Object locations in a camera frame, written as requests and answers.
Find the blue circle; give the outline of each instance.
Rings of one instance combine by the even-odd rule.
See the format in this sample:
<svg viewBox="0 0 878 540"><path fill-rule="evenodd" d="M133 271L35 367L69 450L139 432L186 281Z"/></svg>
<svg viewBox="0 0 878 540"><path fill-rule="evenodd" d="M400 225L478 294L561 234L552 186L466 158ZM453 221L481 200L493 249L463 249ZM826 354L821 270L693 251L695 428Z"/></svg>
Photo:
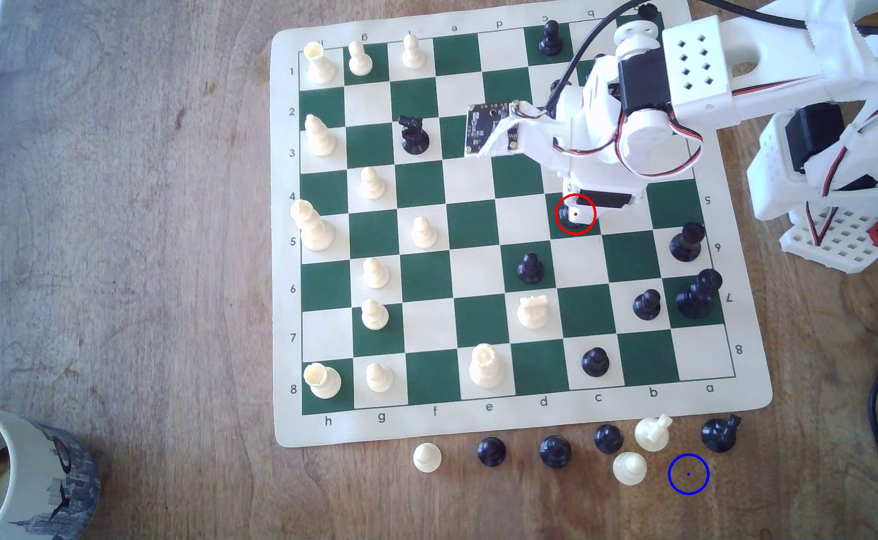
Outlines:
<svg viewBox="0 0 878 540"><path fill-rule="evenodd" d="M699 489L697 489L695 491L683 491L683 490L679 489L678 487L676 487L676 484L673 483L673 465L675 465L676 461L678 461L680 458L696 458L697 460L702 462L702 466L706 468L706 481L703 482L702 487L700 487ZM691 476L692 473L686 472L685 475ZM683 495L696 495L697 493L699 493L700 491L705 489L706 485L709 484L709 465L706 464L705 459L703 459L702 457L699 457L698 455L696 455L694 453L683 453L683 454L677 455L676 458L673 459L671 463L669 463L669 471L666 474L666 476L669 478L669 485L672 486L672 489L678 491L679 493L682 493Z"/></svg>

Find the mug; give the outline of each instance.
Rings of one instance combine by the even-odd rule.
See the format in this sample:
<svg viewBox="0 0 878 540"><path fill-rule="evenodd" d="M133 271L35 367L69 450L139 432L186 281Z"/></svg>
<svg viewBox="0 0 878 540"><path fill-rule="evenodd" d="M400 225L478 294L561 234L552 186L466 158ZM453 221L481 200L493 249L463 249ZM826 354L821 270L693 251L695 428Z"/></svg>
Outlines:
<svg viewBox="0 0 878 540"><path fill-rule="evenodd" d="M71 433L0 411L0 540L76 540L93 519L96 458Z"/></svg>

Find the chessboard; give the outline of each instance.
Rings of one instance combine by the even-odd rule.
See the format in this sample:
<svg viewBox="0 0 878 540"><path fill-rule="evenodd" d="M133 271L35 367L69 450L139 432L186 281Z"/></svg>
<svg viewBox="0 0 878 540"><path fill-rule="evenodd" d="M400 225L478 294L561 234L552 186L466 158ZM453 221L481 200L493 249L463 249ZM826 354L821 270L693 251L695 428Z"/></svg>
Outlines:
<svg viewBox="0 0 878 540"><path fill-rule="evenodd" d="M654 181L633 207L602 214L584 234L556 222L562 179L522 154L465 157L470 105L546 103L574 51L615 7L609 0L562 0L283 30L270 70L273 374L277 442L286 447L762 408L772 399L763 342L733 215L719 143L704 132L704 155L684 177ZM685 2L661 3L660 27L690 20ZM616 23L635 19L624 15ZM543 24L560 23L564 48L539 52ZM576 68L584 85L591 59L615 50L607 28ZM403 38L419 38L418 69L402 62ZM372 70L354 75L348 45L363 44ZM336 72L307 75L307 43L321 43ZM305 118L320 118L334 150L312 154ZM406 152L399 116L422 118L428 149ZM685 144L660 155L681 164ZM385 180L362 197L361 170ZM334 228L322 251L303 248L290 216L305 200ZM438 236L421 249L412 222L426 217ZM705 225L701 254L679 262L670 240L687 222ZM516 267L536 253L544 278L530 285ZM362 265L377 258L385 287L366 287ZM709 316L688 319L676 295L697 273L723 277ZM661 292L661 314L636 316L633 300ZM546 297L545 326L519 323L520 299ZM388 324L371 330L361 304L385 306ZM492 344L504 380L481 388L469 376L472 350ZM581 367L603 348L599 377ZM313 362L333 368L341 388L319 399L306 385ZM372 391L366 366L394 374Z"/></svg>

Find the white chess piece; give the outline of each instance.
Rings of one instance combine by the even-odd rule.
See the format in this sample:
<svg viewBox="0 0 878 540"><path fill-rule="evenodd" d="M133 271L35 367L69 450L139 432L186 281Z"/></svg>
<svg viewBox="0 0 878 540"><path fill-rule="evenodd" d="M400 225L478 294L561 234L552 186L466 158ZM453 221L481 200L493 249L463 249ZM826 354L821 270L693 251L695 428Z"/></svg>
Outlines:
<svg viewBox="0 0 878 540"><path fill-rule="evenodd" d="M342 387L342 377L339 372L331 367L320 363L312 363L305 366L302 378L312 389L312 393L321 400L327 400L335 396Z"/></svg>
<svg viewBox="0 0 878 540"><path fill-rule="evenodd" d="M526 296L518 299L518 322L529 330L541 329L550 320L550 307L546 295Z"/></svg>
<svg viewBox="0 0 878 540"><path fill-rule="evenodd" d="M472 349L472 360L469 362L469 378L480 388L494 388L503 382L505 366L503 359L496 355L496 350L488 343L479 343Z"/></svg>
<svg viewBox="0 0 878 540"><path fill-rule="evenodd" d="M385 193L385 180L376 174L376 169L366 167L359 173L359 193L369 200L379 199Z"/></svg>
<svg viewBox="0 0 878 540"><path fill-rule="evenodd" d="M389 267L374 256L362 261L362 283L369 289L382 289L389 282Z"/></svg>
<svg viewBox="0 0 878 540"><path fill-rule="evenodd" d="M389 311L378 301L362 300L362 324L369 330L382 330L389 322Z"/></svg>
<svg viewBox="0 0 878 540"><path fill-rule="evenodd" d="M315 114L305 116L305 141L315 156L328 156L336 149L336 136Z"/></svg>
<svg viewBox="0 0 878 540"><path fill-rule="evenodd" d="M309 251L322 251L333 244L336 229L320 217L313 204L305 199L292 202L289 215L301 231L302 246Z"/></svg>
<svg viewBox="0 0 878 540"><path fill-rule="evenodd" d="M636 423L636 443L647 452L659 452L670 442L669 426L673 419L665 414L657 418L643 418Z"/></svg>
<svg viewBox="0 0 878 540"><path fill-rule="evenodd" d="M624 485L642 482L646 471L646 459L635 451L624 451L613 460L613 476Z"/></svg>
<svg viewBox="0 0 878 540"><path fill-rule="evenodd" d="M439 234L436 232L436 227L433 227L430 220L423 216L412 220L412 243L416 244L417 248L432 248L438 237Z"/></svg>
<svg viewBox="0 0 878 540"><path fill-rule="evenodd" d="M442 463L442 452L433 443L422 443L412 453L412 463L424 473L431 473Z"/></svg>
<svg viewBox="0 0 878 540"><path fill-rule="evenodd" d="M402 38L402 65L409 69L419 69L426 63L426 53L419 48L419 37L408 33Z"/></svg>
<svg viewBox="0 0 878 540"><path fill-rule="evenodd" d="M365 47L358 41L349 43L349 71L356 77L368 75L373 70L373 56L367 55Z"/></svg>
<svg viewBox="0 0 878 540"><path fill-rule="evenodd" d="M302 53L309 61L309 68L305 73L310 81L316 85L325 85L333 80L333 76L336 75L336 65L326 57L326 50L321 43L318 41L306 43Z"/></svg>
<svg viewBox="0 0 878 540"><path fill-rule="evenodd" d="M393 377L392 370L383 364L371 363L366 366L366 385L373 392L383 393L391 388Z"/></svg>

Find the black pawn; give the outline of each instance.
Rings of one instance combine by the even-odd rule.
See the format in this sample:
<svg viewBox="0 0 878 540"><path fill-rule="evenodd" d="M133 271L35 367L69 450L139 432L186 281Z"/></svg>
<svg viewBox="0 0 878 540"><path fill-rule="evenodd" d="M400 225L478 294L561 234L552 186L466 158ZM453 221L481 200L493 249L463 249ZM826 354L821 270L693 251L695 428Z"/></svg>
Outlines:
<svg viewBox="0 0 878 540"><path fill-rule="evenodd" d="M656 289L648 289L632 300L632 312L643 321L655 319L661 309L659 291Z"/></svg>
<svg viewBox="0 0 878 540"><path fill-rule="evenodd" d="M609 354L601 347L593 347L582 355L582 371L590 377L602 377L609 371Z"/></svg>
<svg viewBox="0 0 878 540"><path fill-rule="evenodd" d="M516 268L518 278L524 284L534 286L543 280L546 275L546 267L539 260L539 255L534 252L528 252L522 256L522 262Z"/></svg>
<svg viewBox="0 0 878 540"><path fill-rule="evenodd" d="M620 448L623 448L623 432L612 423L603 423L595 430L595 448L598 448L602 454L615 454Z"/></svg>
<svg viewBox="0 0 878 540"><path fill-rule="evenodd" d="M502 465L505 461L505 443L496 437L486 437L475 450L479 461L486 467Z"/></svg>
<svg viewBox="0 0 878 540"><path fill-rule="evenodd" d="M676 308L689 319L702 319L713 310L713 304L722 287L722 276L707 268L695 277L689 286L676 295Z"/></svg>
<svg viewBox="0 0 878 540"><path fill-rule="evenodd" d="M539 457L542 463L553 469L562 469L569 465L569 460L573 458L573 447L569 441L559 435L550 435L542 439L539 445Z"/></svg>
<svg viewBox="0 0 878 540"><path fill-rule="evenodd" d="M712 418L702 424L702 444L718 454L729 452L736 446L736 428L742 422L742 418L732 413L725 420Z"/></svg>
<svg viewBox="0 0 878 540"><path fill-rule="evenodd" d="M559 36L559 23L554 20L545 21L542 27L543 38L539 42L539 52L554 57L562 52L562 37Z"/></svg>
<svg viewBox="0 0 878 540"><path fill-rule="evenodd" d="M702 250L702 240L706 238L706 227L701 223L689 222L683 225L682 232L672 237L669 242L669 252L676 261L689 263L699 257Z"/></svg>

